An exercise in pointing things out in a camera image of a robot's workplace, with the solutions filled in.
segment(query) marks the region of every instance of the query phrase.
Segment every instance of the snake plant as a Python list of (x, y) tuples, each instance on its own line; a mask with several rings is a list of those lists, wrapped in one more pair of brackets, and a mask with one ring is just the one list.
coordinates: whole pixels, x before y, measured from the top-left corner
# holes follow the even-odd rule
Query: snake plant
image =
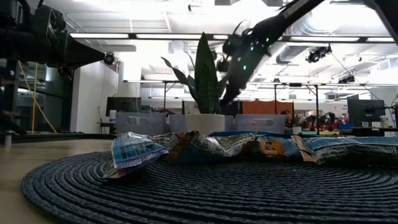
[(168, 67), (170, 67), (181, 84), (188, 86), (192, 98), (197, 102), (201, 114), (214, 114), (220, 108), (219, 98), (222, 96), (227, 77), (220, 81), (217, 79), (216, 65), (213, 55), (209, 48), (206, 34), (202, 33), (195, 60), (195, 78), (186, 75), (162, 57)]

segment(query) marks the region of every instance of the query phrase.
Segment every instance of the ceiling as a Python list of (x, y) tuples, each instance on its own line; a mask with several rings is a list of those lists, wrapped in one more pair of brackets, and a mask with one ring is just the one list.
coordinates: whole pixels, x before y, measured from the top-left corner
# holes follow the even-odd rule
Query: ceiling
[[(38, 0), (28, 0), (34, 8)], [(230, 34), (236, 25), (245, 20), (240, 31), (272, 16), (279, 7), (267, 5), (261, 0), (45, 0), (44, 3), (63, 12), (71, 32), (146, 32), (146, 33), (202, 33)], [(311, 34), (389, 36), (377, 14), (364, 6), (336, 6), (325, 1), (313, 10), (305, 21), (311, 25)], [(91, 40), (85, 44), (114, 51), (136, 51), (142, 63), (146, 79), (174, 80), (171, 69), (164, 65), (160, 56), (172, 63), (187, 58), (170, 54), (170, 41), (154, 40)], [(192, 46), (197, 42), (188, 41)], [(221, 52), (219, 42), (210, 43)], [(282, 48), (297, 44), (284, 44)], [(304, 45), (299, 54), (287, 64), (277, 64), (274, 54), (258, 67), (252, 80), (271, 82), (275, 77), (282, 82), (336, 82), (347, 73), (346, 68), (367, 82), (370, 69), (398, 57), (398, 47), (392, 44), (332, 44), (333, 55), (318, 63), (305, 61), (308, 50), (316, 47)]]

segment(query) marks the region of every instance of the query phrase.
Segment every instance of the blue woven rug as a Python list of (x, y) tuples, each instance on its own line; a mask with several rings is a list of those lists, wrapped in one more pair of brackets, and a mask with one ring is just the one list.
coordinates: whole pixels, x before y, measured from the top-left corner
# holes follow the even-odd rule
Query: blue woven rug
[(103, 180), (110, 153), (28, 173), (25, 198), (66, 223), (398, 223), (398, 171), (240, 162)]

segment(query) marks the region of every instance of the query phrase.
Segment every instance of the computer monitor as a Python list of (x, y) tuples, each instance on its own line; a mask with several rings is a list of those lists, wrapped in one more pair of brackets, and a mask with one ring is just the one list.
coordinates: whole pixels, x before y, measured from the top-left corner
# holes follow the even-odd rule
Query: computer monitor
[(141, 111), (141, 98), (139, 97), (108, 97), (106, 102), (106, 114), (109, 116), (109, 111), (116, 110), (117, 112), (132, 112), (138, 113)]
[(378, 122), (386, 115), (384, 100), (347, 100), (348, 118), (352, 123)]

